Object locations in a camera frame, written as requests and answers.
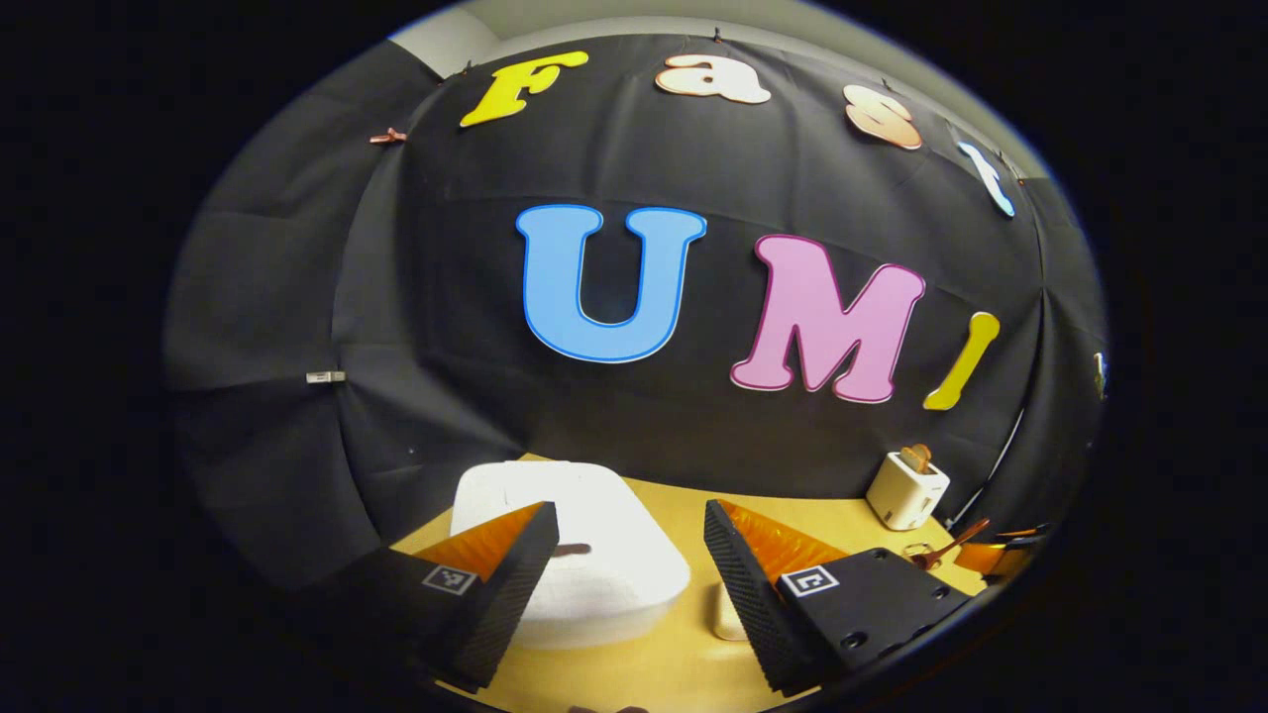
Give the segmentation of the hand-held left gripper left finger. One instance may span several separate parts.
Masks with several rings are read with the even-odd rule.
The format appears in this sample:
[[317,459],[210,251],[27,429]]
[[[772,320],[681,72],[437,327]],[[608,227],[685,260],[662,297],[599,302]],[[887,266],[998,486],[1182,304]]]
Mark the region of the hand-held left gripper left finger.
[[339,664],[481,691],[558,540],[555,505],[539,501],[415,554],[379,548],[303,587],[297,619]]

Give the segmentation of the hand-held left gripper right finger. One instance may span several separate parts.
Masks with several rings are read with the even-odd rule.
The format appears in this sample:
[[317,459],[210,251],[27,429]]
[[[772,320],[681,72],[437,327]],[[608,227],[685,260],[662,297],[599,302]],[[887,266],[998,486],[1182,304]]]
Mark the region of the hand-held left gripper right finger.
[[792,698],[869,671],[964,608],[970,595],[902,554],[847,554],[723,499],[702,540],[768,686]]

